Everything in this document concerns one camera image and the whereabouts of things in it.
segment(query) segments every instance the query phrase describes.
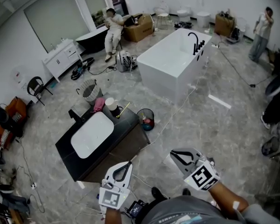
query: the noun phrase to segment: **cardboard box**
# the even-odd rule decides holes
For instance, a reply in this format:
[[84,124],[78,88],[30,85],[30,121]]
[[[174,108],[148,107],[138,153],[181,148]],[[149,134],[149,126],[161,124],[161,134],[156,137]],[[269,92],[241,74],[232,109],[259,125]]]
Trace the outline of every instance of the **cardboard box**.
[[225,17],[221,17],[218,14],[216,15],[215,33],[223,36],[229,36],[233,32],[234,28],[234,18],[231,20]]
[[123,28],[123,36],[127,41],[138,42],[154,32],[153,21],[150,14],[143,14],[138,25]]

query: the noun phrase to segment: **rectangular sink basin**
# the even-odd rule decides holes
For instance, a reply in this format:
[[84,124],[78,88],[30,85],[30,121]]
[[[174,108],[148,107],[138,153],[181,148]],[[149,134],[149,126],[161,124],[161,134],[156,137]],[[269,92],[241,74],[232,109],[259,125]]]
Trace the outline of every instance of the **rectangular sink basin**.
[[71,137],[71,145],[81,159],[89,157],[112,134],[114,124],[102,112],[95,113]]

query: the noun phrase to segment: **pink cloth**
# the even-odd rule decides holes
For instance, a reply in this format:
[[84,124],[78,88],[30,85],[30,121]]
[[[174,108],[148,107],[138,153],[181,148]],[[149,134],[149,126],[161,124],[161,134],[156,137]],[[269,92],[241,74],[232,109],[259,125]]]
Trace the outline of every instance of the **pink cloth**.
[[105,105],[105,99],[102,97],[97,98],[97,100],[95,101],[94,108],[93,108],[93,113],[102,111],[104,105]]

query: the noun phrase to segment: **black shoe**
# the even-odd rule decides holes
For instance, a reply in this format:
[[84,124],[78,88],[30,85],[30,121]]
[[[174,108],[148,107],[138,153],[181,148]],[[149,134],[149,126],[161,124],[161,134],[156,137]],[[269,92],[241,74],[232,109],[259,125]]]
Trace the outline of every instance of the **black shoe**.
[[183,195],[183,196],[191,196],[191,192],[190,192],[189,189],[183,189],[182,195]]
[[151,189],[151,194],[153,195],[153,197],[156,199],[156,200],[164,200],[166,199],[163,194],[161,193],[161,191],[156,188],[156,187],[153,187]]

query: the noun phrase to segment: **white cabinet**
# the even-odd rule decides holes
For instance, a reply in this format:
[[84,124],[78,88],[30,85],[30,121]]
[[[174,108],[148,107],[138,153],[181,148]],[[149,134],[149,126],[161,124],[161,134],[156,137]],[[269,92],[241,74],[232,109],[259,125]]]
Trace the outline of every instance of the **white cabinet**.
[[76,61],[79,59],[82,60],[80,54],[83,51],[84,50],[81,48],[77,49],[73,40],[66,39],[59,44],[55,50],[49,52],[42,62],[49,69],[55,79],[60,82],[58,77]]

